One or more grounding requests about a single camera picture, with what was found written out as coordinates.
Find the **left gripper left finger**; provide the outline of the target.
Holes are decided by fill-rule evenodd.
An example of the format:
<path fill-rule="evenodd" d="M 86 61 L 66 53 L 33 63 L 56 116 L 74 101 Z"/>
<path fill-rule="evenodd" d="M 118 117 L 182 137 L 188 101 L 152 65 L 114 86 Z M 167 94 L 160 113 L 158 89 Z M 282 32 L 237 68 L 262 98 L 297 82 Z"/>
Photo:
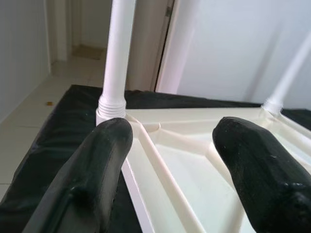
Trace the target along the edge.
<path fill-rule="evenodd" d="M 107 232 L 132 142 L 133 130 L 124 118 L 96 126 L 60 168 L 23 232 Z"/>

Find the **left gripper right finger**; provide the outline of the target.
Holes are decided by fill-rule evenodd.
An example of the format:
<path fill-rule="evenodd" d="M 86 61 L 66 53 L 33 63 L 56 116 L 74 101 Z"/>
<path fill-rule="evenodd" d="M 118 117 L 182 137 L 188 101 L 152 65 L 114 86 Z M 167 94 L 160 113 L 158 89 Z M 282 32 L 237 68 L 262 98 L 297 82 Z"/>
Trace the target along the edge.
<path fill-rule="evenodd" d="M 310 232 L 311 176 L 269 130 L 226 116 L 212 139 L 256 232 Z"/>

